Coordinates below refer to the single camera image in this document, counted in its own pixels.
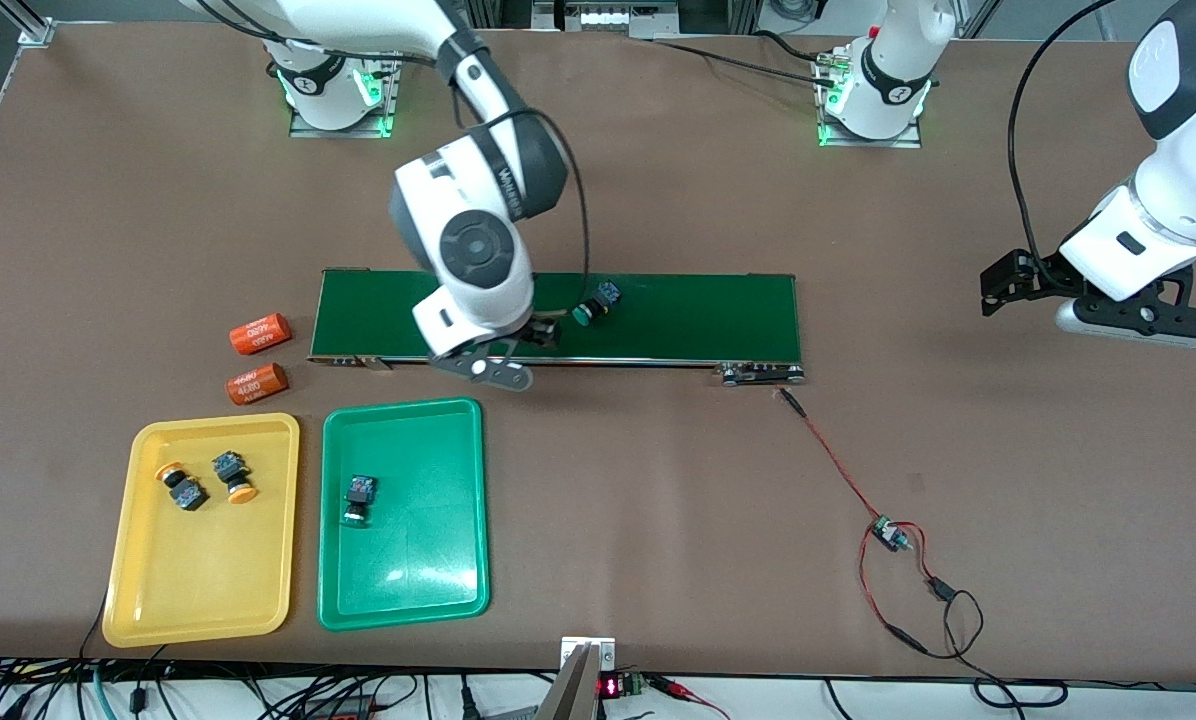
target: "white floor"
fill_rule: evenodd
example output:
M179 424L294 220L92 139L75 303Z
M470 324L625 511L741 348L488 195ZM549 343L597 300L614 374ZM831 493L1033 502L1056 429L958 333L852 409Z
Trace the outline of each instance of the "white floor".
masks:
M805 679L749 679L749 678L677 678L691 688L700 697L724 708L731 720L819 720L841 719L828 697L825 683ZM298 691L305 683L298 681L266 681L266 696L275 701L288 692ZM454 675L435 675L431 678L431 701L435 720L460 719L460 679ZM127 696L132 683L105 684L105 695L115 715L127 720ZM158 692L150 683L150 708L142 712L145 720L172 720L165 710ZM264 708L242 683L224 681L181 681L164 683L167 701L172 703L177 720L256 720ZM409 691L411 681L404 676L384 682L378 700L393 702ZM470 688L478 701L483 716L501 712L520 710L538 704L548 692L548 684L531 675L474 675ZM854 720L946 720L951 716L968 719L995 719L1014 716L1009 710L994 710L982 706L965 684L945 683L892 683L835 681L834 688ZM73 688L60 692L45 713L45 720L73 719L78 715ZM1042 698L1048 692L1036 688L1023 688L1023 700ZM18 697L8 692L4 707ZM83 688L83 700L87 716L100 719L100 707L94 701L90 685ZM39 702L31 702L26 715L31 716ZM653 710L655 720L722 720L721 715L707 707L670 700L659 692L647 691L642 696L608 701L608 716L626 720L628 716ZM417 691L382 715L386 720L428 720L425 714L425 694ZM1031 719L1043 720L1160 720L1173 716L1180 720L1196 719L1196 692L1161 692L1154 689L1075 688L1069 701L1049 710L1027 710Z

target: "green tray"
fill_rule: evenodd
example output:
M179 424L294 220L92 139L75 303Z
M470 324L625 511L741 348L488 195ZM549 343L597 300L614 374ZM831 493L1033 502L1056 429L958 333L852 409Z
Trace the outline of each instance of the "green tray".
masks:
M341 525L354 475L377 478L367 527ZM453 397L328 415L318 556L324 628L471 618L489 600L478 402Z
M624 366L803 365L793 275L594 274L611 279L621 301L584 328L562 319L557 347L519 346L520 364ZM310 360L377 356L386 364L423 364L429 348L411 306L438 287L420 270L323 271ZM580 275L539 273L537 310L575 305Z

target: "brown table surface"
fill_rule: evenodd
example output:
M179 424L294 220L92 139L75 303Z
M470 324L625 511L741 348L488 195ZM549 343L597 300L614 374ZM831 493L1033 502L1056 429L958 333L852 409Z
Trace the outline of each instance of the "brown table surface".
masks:
M795 273L798 396L881 511L986 608L1006 676L1196 681L1196 350L1068 336L1055 303L980 315L1023 242L1003 164L1031 45L956 42L921 151L822 150L807 87L606 35L490 33L575 145L594 271ZM787 69L752 38L710 49ZM1056 47L1020 118L1054 248L1151 150L1129 45ZM457 138L410 69L391 141L288 140L254 41L205 24L62 28L0 110L0 653L73 655L104 593L132 438L157 420L286 411L304 428L295 581L264 637L172 657L550 667L559 637L707 673L966 675L886 634L855 553L867 515L770 389L696 370L539 370L514 395L423 368L304 361L319 269L411 268L391 172ZM576 202L521 233L579 264ZM227 330L283 311L298 341ZM263 361L292 391L240 410ZM486 409L493 600L476 620L332 634L315 617L321 428L337 407ZM873 553L889 617L940 646L913 556ZM94 655L117 652L99 633Z

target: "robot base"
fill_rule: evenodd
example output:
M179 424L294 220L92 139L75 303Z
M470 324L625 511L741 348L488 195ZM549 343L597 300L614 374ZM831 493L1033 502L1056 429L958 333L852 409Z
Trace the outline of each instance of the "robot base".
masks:
M846 60L846 47L837 47L834 57ZM812 63L813 77L825 77L841 83L844 77L844 67L823 68L818 63ZM854 132L846 129L842 120L826 112L826 105L836 104L841 90L837 87L816 87L816 123L817 138L820 147L901 147L901 150L919 150L922 147L922 133L919 129L919 117L922 115L922 102L919 103L917 112L909 120L909 126L895 138L885 140L869 140L860 138Z
M402 63L380 63L380 68L386 72L386 77L380 79L379 86L364 85L361 87L365 97L371 96L371 99L374 99L373 94L379 94L380 104L368 114L362 115L359 122L337 132L325 132L325 129L315 128L305 122L305 118L300 117L300 114L292 108L292 102L288 100L291 122L287 135L292 138L367 138L368 140L391 138L393 135L393 116L398 109Z

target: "silver metal plate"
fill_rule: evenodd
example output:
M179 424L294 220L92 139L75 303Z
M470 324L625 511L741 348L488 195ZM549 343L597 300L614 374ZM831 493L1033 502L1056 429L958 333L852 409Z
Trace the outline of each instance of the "silver metal plate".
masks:
M603 673L611 673L616 670L616 637L562 637L562 647L559 653L559 667L567 664L570 652L576 649L579 643L597 643Z

